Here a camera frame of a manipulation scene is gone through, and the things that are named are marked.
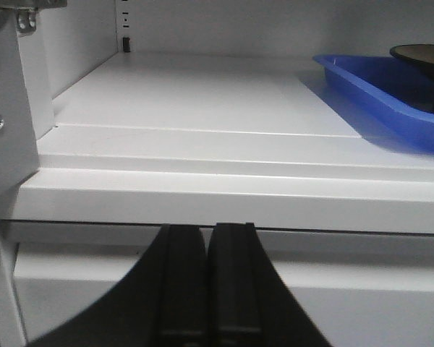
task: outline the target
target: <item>cabinet door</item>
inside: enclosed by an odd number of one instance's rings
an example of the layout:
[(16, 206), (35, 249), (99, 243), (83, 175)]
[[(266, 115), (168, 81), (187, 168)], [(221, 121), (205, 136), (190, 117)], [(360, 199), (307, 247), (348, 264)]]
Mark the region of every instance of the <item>cabinet door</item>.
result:
[(13, 10), (0, 11), (0, 194), (38, 167)]

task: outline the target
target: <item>white shelf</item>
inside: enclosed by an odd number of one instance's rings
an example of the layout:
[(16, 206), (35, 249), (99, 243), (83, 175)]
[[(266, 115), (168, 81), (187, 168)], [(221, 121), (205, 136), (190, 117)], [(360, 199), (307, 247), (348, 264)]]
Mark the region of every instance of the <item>white shelf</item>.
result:
[(118, 54), (55, 100), (58, 127), (38, 141), (42, 169), (14, 218), (434, 234), (434, 155), (318, 71)]

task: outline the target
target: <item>white drawer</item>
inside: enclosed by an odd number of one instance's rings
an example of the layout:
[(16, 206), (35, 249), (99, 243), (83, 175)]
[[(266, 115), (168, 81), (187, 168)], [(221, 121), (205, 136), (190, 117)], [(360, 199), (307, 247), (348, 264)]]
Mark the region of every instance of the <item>white drawer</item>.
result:
[[(285, 284), (333, 346), (434, 347), (434, 237), (259, 235)], [(21, 244), (14, 280), (29, 339), (102, 296), (144, 250)]]

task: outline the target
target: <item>blue plastic tray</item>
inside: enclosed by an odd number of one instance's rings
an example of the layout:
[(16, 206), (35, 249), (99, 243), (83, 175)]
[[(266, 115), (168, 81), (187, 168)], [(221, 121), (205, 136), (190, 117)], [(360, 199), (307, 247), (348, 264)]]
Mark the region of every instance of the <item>blue plastic tray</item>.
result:
[(406, 141), (434, 152), (434, 83), (395, 58), (316, 56), (328, 84)]

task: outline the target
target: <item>metal hinge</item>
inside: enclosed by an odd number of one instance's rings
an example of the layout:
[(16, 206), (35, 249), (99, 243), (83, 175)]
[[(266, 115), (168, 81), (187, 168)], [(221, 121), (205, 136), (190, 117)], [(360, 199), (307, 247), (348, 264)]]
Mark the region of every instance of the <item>metal hinge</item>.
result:
[(37, 12), (67, 6), (67, 0), (0, 0), (0, 29), (8, 11), (16, 12), (17, 31), (30, 35), (37, 29)]

